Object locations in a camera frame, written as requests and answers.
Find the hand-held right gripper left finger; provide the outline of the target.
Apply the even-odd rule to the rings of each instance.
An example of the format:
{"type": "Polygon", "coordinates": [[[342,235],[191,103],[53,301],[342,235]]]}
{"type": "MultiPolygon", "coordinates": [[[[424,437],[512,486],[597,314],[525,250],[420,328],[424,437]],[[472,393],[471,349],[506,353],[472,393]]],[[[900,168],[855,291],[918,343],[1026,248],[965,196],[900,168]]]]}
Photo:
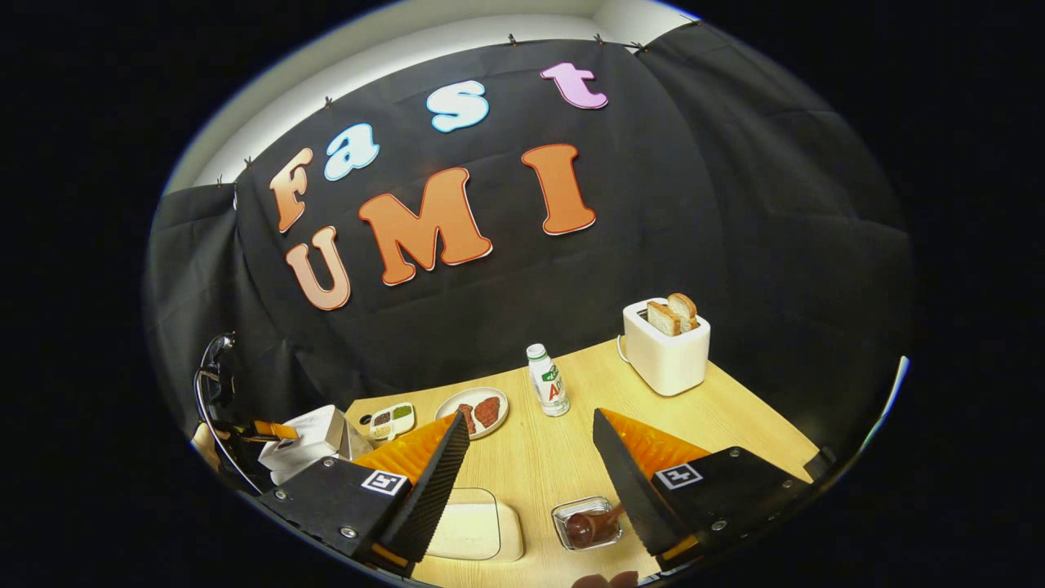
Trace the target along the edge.
{"type": "Polygon", "coordinates": [[[469,443],[466,417],[454,411],[356,461],[321,458],[258,502],[336,554],[410,577],[428,551],[469,443]]]}

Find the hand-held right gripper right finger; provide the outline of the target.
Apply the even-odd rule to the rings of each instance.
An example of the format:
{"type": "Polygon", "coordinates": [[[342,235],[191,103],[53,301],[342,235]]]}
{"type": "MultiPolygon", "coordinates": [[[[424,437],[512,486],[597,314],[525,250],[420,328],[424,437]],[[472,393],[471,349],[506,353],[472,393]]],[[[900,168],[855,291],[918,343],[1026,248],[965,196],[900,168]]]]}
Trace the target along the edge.
{"type": "Polygon", "coordinates": [[[812,492],[747,449],[710,452],[604,408],[594,410],[593,441],[638,540],[664,570],[753,539],[812,492]]]}

